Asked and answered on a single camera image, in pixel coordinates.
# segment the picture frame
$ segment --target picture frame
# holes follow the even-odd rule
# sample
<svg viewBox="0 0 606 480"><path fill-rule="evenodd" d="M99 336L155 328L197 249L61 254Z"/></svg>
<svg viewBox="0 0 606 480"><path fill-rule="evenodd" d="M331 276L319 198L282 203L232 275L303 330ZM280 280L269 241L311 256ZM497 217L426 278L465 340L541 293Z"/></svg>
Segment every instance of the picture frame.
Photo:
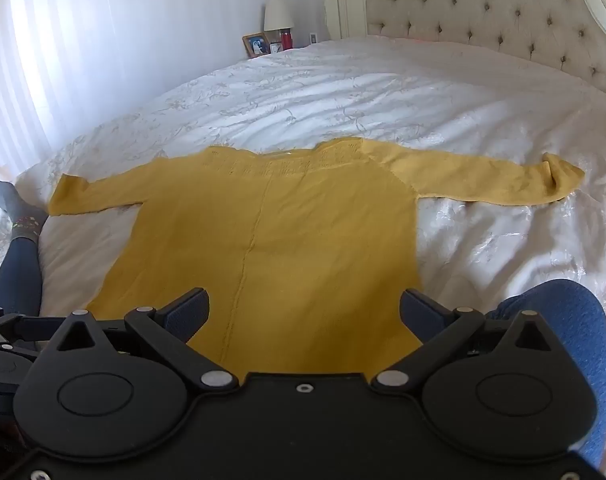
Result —
<svg viewBox="0 0 606 480"><path fill-rule="evenodd" d="M250 58L270 54L270 42L264 32L243 36L243 43Z"/></svg>

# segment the person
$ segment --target person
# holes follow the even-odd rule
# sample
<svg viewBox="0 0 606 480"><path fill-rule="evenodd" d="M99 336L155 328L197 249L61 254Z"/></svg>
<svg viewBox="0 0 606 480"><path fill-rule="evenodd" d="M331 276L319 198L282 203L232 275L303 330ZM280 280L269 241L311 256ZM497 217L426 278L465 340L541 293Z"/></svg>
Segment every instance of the person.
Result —
<svg viewBox="0 0 606 480"><path fill-rule="evenodd" d="M38 316L42 297L38 238L48 213L26 203L9 182L0 182L0 207L12 220L10 247L0 267L0 307L6 313ZM521 310L535 310L545 319L596 395L596 423L579 453L598 467L606 444L606 316L603 308L579 283L552 280L503 301L487 317L510 319Z"/></svg>

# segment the sweater sleeve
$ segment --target sweater sleeve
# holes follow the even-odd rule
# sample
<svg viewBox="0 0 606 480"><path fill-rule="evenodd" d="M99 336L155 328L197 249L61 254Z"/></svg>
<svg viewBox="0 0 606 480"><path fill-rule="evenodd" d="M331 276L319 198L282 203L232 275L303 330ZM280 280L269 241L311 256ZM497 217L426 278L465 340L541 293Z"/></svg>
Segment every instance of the sweater sleeve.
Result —
<svg viewBox="0 0 606 480"><path fill-rule="evenodd" d="M166 158L155 158L148 164L92 183L79 176L64 174L49 201L49 214L91 213L143 203L154 193L159 173L166 163Z"/></svg>
<svg viewBox="0 0 606 480"><path fill-rule="evenodd" d="M421 197L446 197L499 205L537 205L566 197L585 174L545 153L535 166L486 156L411 150L387 142L363 142L363 151Z"/></svg>

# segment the lampshade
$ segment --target lampshade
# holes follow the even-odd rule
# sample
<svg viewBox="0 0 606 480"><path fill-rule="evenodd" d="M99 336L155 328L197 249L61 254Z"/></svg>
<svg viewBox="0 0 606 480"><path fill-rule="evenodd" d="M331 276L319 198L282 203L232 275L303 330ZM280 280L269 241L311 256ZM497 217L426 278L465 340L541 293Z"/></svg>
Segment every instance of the lampshade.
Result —
<svg viewBox="0 0 606 480"><path fill-rule="evenodd" d="M293 28L294 20L284 0L267 0L265 5L265 30Z"/></svg>

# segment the foot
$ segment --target foot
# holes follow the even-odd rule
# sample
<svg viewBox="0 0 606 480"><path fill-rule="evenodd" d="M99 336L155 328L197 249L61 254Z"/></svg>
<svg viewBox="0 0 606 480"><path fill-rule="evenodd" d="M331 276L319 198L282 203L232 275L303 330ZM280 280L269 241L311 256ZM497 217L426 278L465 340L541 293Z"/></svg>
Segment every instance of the foot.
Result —
<svg viewBox="0 0 606 480"><path fill-rule="evenodd" d="M12 240L22 237L38 241L49 215L46 211L25 202L11 182L0 182L0 208L9 215L14 224Z"/></svg>

